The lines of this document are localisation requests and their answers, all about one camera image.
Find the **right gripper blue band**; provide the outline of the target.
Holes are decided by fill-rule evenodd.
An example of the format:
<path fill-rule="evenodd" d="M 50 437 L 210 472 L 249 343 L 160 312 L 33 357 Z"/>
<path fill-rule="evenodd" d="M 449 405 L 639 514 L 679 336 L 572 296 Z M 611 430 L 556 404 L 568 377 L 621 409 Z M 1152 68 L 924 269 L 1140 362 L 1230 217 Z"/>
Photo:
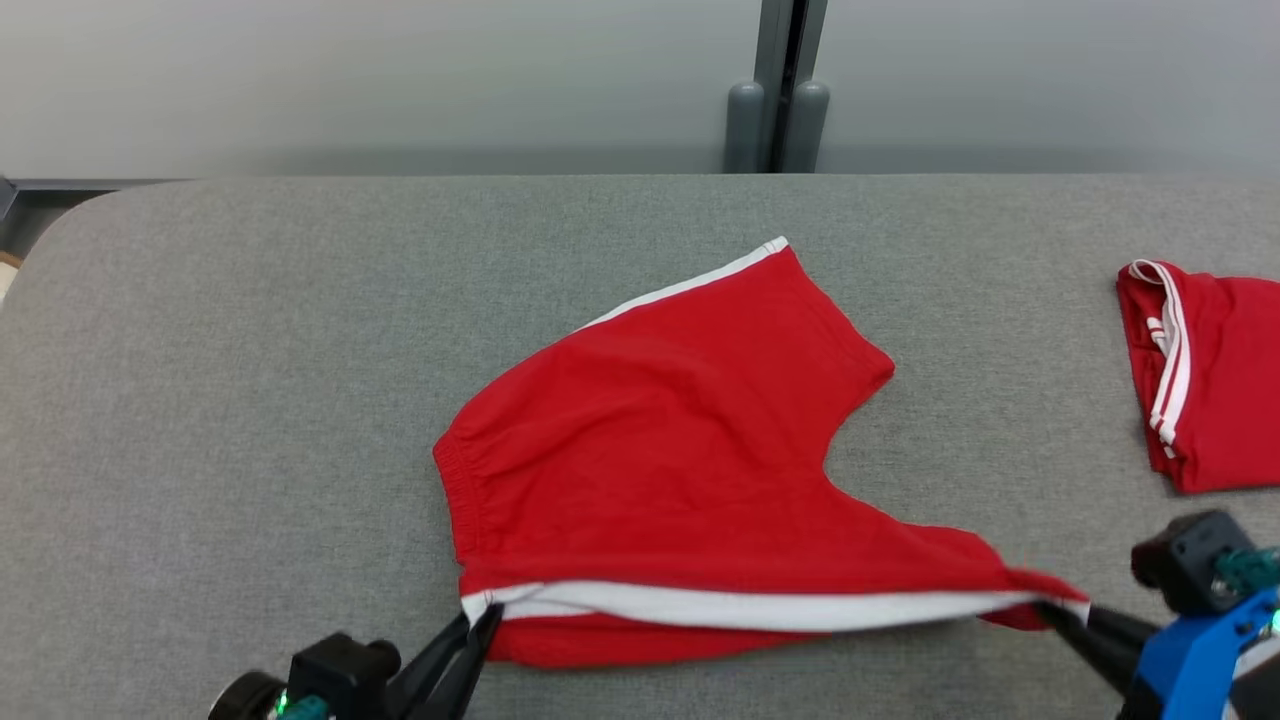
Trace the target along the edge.
<path fill-rule="evenodd" d="M 1042 600 L 1036 611 L 1126 693 L 1116 720 L 1280 720 L 1279 588 L 1221 616 L 1179 618 L 1164 630 L 1101 603 L 1070 609 Z"/>

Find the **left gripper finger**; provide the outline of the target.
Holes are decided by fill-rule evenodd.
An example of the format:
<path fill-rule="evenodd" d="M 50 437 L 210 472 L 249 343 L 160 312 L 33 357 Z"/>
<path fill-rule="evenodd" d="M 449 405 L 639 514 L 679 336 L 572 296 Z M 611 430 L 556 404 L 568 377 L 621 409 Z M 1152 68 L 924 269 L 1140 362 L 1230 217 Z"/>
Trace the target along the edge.
<path fill-rule="evenodd" d="M 426 703 L 451 664 L 463 652 L 470 628 L 468 618 L 460 612 L 388 683 L 388 720 L 410 720 L 410 712 Z"/>
<path fill-rule="evenodd" d="M 475 623 L 462 614 L 461 629 L 443 633 L 440 670 L 425 700 L 425 720 L 463 720 L 504 612 L 503 603 L 493 603 Z"/>

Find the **red jersey white striped trim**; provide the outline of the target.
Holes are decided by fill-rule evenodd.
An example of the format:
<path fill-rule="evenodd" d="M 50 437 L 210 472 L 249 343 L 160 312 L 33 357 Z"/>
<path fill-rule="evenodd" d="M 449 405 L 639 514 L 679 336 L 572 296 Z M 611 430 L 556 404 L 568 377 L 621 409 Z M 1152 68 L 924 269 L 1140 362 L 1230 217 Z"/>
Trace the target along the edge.
<path fill-rule="evenodd" d="M 1137 259 L 1116 292 L 1151 466 L 1180 495 L 1280 487 L 1280 281 Z"/>

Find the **red Bulls 23 jersey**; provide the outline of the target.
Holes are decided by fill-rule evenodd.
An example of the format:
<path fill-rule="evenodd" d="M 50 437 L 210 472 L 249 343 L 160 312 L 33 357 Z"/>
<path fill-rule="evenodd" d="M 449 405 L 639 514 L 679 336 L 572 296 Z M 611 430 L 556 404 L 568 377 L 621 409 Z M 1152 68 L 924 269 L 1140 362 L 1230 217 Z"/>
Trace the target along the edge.
<path fill-rule="evenodd" d="M 435 445 L 465 616 L 489 659 L 716 659 L 964 618 L 1038 630 L 1084 593 L 979 536 L 838 489 L 840 427 L 893 375 L 783 237 L 513 366 Z"/>

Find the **dark grey floor rail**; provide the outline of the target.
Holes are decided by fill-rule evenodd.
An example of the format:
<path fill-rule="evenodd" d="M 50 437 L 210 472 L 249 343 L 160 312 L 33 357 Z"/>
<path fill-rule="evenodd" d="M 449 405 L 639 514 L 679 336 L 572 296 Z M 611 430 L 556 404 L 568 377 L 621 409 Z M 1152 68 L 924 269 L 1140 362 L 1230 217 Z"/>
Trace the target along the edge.
<path fill-rule="evenodd" d="M 150 184 L 165 184 L 173 182 L 186 182 L 188 178 L 141 178 L 141 179 L 31 179 L 31 178 L 5 178 L 17 192 L 83 192 L 83 193 L 110 193 L 122 190 L 143 187 Z"/>

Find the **grey cylinder post foot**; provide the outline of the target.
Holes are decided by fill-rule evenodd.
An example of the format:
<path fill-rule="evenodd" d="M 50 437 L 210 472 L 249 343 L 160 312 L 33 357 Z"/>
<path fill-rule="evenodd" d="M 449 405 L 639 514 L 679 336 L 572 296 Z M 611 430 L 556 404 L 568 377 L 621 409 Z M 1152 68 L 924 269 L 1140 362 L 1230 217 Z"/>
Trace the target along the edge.
<path fill-rule="evenodd" d="M 762 156 L 765 91 L 756 82 L 732 86 L 727 96 L 723 172 L 758 173 Z"/>
<path fill-rule="evenodd" d="M 787 105 L 778 172 L 815 172 L 828 106 L 829 88 L 824 83 L 809 79 L 794 87 Z"/>

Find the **grey window frame post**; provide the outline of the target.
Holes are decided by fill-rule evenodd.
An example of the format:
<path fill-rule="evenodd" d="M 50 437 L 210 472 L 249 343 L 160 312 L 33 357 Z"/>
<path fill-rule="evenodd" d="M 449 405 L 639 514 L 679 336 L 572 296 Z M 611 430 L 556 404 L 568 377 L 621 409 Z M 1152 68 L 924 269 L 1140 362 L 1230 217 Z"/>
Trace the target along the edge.
<path fill-rule="evenodd" d="M 815 77 L 829 0 L 762 0 L 754 81 L 765 91 L 760 172 L 778 172 L 794 87 Z"/>

